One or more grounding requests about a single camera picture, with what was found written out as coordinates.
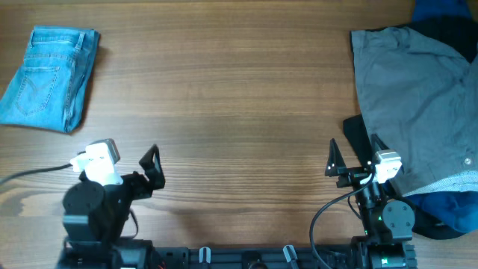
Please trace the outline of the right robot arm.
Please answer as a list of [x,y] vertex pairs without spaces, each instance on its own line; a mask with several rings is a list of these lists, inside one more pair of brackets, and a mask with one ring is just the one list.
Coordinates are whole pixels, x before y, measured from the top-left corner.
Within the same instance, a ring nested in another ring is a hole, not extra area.
[[347,167],[334,139],[330,140],[325,175],[337,177],[338,188],[353,189],[363,236],[346,245],[318,247],[319,268],[413,269],[418,266],[410,245],[415,213],[412,207],[385,193],[385,183],[402,167],[400,155],[380,149],[362,167]]

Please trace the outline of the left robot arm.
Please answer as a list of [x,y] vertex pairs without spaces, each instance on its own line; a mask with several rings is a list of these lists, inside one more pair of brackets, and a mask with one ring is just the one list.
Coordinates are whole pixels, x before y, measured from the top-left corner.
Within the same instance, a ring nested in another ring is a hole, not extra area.
[[165,177],[157,145],[140,159],[143,173],[121,176],[115,164],[117,148],[108,140],[93,143],[71,159],[80,182],[63,197],[63,227],[67,236],[58,268],[166,268],[167,263],[150,240],[137,240],[122,231],[136,220],[135,200],[148,199],[164,188]]

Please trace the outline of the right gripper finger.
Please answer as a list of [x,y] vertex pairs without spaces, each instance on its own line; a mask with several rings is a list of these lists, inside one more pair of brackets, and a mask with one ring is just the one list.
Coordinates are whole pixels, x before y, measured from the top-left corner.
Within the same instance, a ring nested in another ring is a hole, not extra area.
[[341,151],[335,141],[330,140],[329,157],[326,163],[325,176],[339,176],[347,172],[347,166],[342,157]]
[[373,153],[382,150],[389,150],[389,147],[379,138],[377,134],[372,134],[370,136],[370,145]]

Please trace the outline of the light blue denim jeans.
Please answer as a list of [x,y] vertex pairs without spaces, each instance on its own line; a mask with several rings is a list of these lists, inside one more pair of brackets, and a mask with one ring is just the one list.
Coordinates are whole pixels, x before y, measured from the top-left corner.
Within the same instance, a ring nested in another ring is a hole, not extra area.
[[81,123],[100,33],[36,26],[1,98],[1,123],[70,133]]

